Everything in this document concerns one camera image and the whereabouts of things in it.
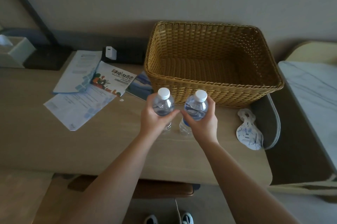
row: white bottle cap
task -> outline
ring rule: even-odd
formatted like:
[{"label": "white bottle cap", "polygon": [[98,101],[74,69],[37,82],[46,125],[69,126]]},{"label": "white bottle cap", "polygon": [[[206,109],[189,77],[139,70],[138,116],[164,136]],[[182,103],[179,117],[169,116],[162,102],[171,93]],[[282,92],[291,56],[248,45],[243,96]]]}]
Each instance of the white bottle cap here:
[{"label": "white bottle cap", "polygon": [[159,88],[158,97],[162,100],[166,100],[170,97],[170,91],[168,88]]},{"label": "white bottle cap", "polygon": [[204,102],[207,99],[207,93],[204,90],[197,90],[196,93],[194,94],[194,99],[197,102]]}]

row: clear plastic bottle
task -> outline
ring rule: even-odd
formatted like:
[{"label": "clear plastic bottle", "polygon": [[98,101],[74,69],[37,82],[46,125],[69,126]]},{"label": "clear plastic bottle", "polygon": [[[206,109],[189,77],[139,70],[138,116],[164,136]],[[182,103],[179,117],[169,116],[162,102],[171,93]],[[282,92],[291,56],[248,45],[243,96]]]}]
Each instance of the clear plastic bottle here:
[{"label": "clear plastic bottle", "polygon": [[[196,121],[201,120],[208,111],[207,93],[204,90],[197,90],[194,95],[188,97],[185,102],[185,111]],[[182,119],[179,124],[180,132],[183,135],[192,135],[192,129]]]},{"label": "clear plastic bottle", "polygon": [[[170,94],[169,89],[160,88],[158,90],[158,95],[154,99],[152,104],[153,110],[159,116],[166,116],[174,110],[174,99]],[[169,131],[171,129],[171,122],[166,125],[164,128],[164,132]]]}]

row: woven basket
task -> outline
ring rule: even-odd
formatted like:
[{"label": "woven basket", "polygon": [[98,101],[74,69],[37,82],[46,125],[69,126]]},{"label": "woven basket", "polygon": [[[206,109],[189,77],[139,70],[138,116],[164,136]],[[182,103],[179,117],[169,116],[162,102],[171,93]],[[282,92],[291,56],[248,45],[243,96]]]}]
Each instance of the woven basket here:
[{"label": "woven basket", "polygon": [[203,89],[220,106],[245,107],[284,85],[253,26],[158,22],[144,67],[154,91],[169,88],[176,104]]}]

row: tissue box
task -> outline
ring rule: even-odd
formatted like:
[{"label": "tissue box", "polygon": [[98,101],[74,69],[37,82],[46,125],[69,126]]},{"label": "tissue box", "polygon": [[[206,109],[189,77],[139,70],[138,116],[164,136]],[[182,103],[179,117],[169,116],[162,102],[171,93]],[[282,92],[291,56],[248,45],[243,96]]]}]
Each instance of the tissue box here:
[{"label": "tissue box", "polygon": [[13,46],[0,45],[0,67],[24,68],[23,62],[36,48],[24,37],[7,37]]}]

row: sneaker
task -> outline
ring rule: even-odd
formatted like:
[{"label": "sneaker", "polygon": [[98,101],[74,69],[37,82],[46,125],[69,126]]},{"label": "sneaker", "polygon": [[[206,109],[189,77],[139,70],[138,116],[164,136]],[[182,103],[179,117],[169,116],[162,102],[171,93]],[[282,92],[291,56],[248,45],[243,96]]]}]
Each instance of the sneaker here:
[{"label": "sneaker", "polygon": [[158,220],[154,215],[150,215],[145,219],[144,224],[158,224]]},{"label": "sneaker", "polygon": [[181,223],[182,224],[193,224],[193,218],[190,213],[184,213],[181,217]]}]

